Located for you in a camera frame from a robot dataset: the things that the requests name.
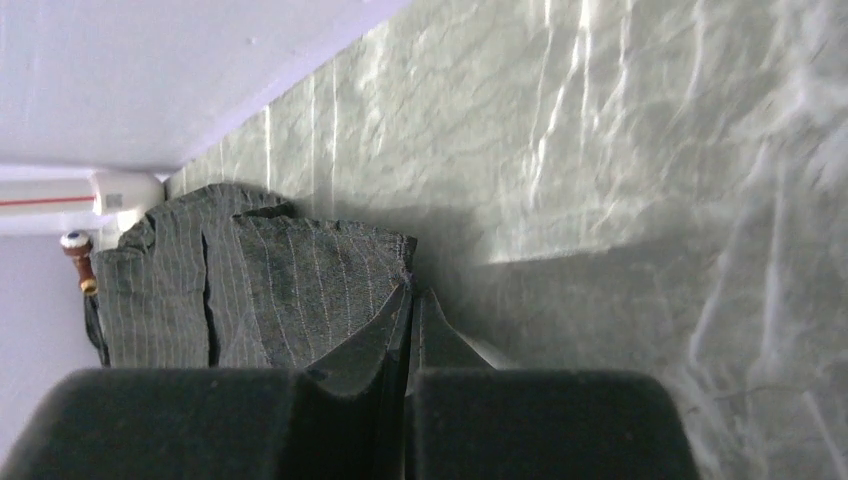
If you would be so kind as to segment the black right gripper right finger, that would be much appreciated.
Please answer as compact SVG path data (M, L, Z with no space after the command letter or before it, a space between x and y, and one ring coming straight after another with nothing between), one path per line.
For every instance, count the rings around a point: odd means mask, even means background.
M412 307L410 479L695 479L677 408L653 377L494 368L436 295Z

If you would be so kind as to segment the dark pinstriped shirt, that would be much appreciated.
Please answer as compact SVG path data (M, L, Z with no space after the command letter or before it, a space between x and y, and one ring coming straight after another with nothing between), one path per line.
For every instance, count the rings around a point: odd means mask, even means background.
M409 281L415 246L301 217L254 187L208 185L151 208L93 256L86 332L109 367L304 367Z

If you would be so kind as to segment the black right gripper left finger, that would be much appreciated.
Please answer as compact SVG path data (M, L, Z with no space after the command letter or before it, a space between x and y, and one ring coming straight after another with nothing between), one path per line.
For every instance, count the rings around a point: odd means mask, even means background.
M395 479L411 290L302 368L89 369L44 398L5 479Z

